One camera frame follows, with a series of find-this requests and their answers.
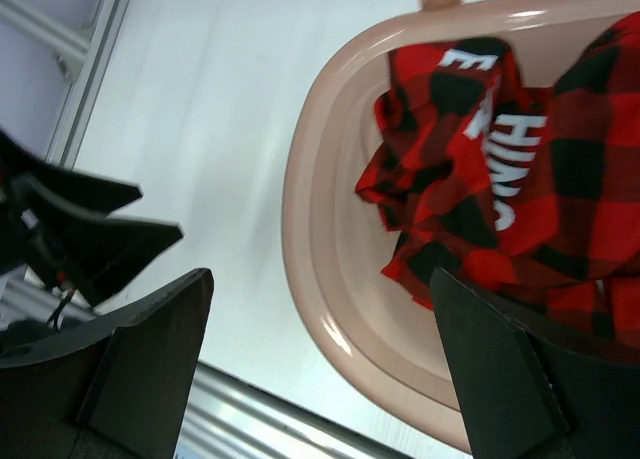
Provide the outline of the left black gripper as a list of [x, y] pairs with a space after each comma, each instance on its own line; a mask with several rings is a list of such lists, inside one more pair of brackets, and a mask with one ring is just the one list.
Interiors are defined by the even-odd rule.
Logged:
[[103, 303], [183, 238], [175, 223], [109, 217], [142, 196], [48, 163], [1, 130], [1, 270], [26, 264], [47, 289]]

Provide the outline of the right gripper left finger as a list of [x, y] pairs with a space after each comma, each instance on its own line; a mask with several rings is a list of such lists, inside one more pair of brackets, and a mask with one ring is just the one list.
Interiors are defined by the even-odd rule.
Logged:
[[2, 331], [2, 457], [172, 457], [213, 291], [199, 268], [62, 331]]

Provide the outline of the red black plaid shirt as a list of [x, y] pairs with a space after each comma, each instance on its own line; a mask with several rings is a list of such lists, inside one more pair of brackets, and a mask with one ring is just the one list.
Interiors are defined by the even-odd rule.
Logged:
[[398, 233], [384, 274], [424, 307], [437, 268], [639, 343], [639, 17], [528, 88], [497, 37], [387, 55], [381, 145], [355, 191]]

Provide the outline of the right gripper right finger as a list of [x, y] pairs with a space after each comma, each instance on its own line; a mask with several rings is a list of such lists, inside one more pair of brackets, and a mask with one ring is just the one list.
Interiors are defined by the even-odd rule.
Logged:
[[639, 351], [444, 269], [431, 298], [476, 458], [636, 458]]

